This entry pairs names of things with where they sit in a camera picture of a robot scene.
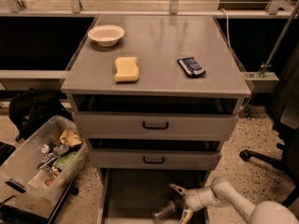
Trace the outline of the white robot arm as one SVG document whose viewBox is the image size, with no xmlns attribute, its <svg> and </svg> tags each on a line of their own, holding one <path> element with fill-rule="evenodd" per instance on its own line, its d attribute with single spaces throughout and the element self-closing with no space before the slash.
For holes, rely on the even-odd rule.
<svg viewBox="0 0 299 224">
<path fill-rule="evenodd" d="M 179 224 L 187 224 L 192 215 L 206 207 L 230 204 L 246 224 L 299 224 L 296 216 L 285 206 L 272 201 L 254 204 L 242 196 L 223 177 L 215 177 L 209 186 L 185 189 L 170 184 L 183 200 L 183 212 Z"/>
</svg>

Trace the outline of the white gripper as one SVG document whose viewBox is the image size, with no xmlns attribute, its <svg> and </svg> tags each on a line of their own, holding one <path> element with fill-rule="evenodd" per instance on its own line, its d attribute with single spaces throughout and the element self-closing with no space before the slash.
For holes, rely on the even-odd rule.
<svg viewBox="0 0 299 224">
<path fill-rule="evenodd" d="M 192 218 L 193 212 L 197 212 L 209 204 L 209 188 L 185 189 L 175 184 L 170 184 L 170 188 L 175 190 L 184 200 L 184 210 L 179 224 L 187 224 Z"/>
</svg>

